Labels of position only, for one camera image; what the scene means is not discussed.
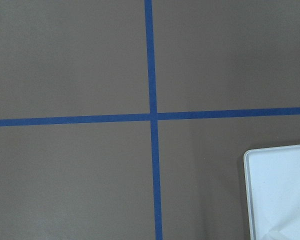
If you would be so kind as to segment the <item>white rectangular tray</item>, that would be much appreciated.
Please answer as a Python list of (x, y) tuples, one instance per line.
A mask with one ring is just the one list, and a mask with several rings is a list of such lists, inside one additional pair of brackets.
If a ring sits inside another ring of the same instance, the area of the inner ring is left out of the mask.
[(300, 240), (300, 144), (243, 156), (250, 239)]

